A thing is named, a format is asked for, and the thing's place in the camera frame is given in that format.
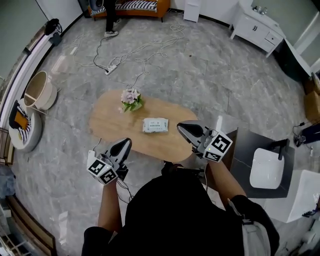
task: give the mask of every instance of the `black countertop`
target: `black countertop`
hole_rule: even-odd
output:
[[[250,184],[250,174],[256,149],[268,149],[275,140],[254,132],[238,129],[227,136],[233,144],[223,158],[223,162],[239,182],[248,198],[286,198],[288,195],[295,162],[295,150],[288,147],[283,152],[284,169],[280,185],[276,189],[255,188]]]

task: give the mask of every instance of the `flower arrangement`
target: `flower arrangement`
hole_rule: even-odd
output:
[[[127,110],[135,111],[140,109],[144,102],[141,99],[141,94],[137,89],[126,89],[122,92],[121,102],[123,104],[123,112]]]

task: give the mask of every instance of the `black and white marker cube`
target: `black and white marker cube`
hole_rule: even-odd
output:
[[[104,186],[118,177],[111,165],[92,155],[88,157],[86,170]]]
[[[219,163],[231,147],[231,144],[232,140],[222,131],[219,131],[218,134],[213,137],[209,146],[206,147],[203,157]]]

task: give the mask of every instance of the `oval table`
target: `oval table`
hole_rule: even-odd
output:
[[[122,92],[105,92],[95,103],[89,120],[89,127],[95,136],[107,142],[130,138],[132,150],[173,163],[181,162],[192,154],[192,145],[177,130],[179,122],[197,120],[190,109],[142,95],[142,108],[121,113]],[[144,133],[145,118],[168,119],[168,132]]]

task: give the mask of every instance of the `black shirt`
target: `black shirt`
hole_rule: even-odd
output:
[[[267,231],[271,255],[279,246],[279,234],[263,208],[243,195],[231,199],[246,218]],[[82,256],[123,253],[169,254],[210,252],[243,255],[242,222],[227,206],[215,206],[200,181],[176,172],[144,185],[128,204],[125,226],[111,241],[112,233],[101,227],[84,232]]]

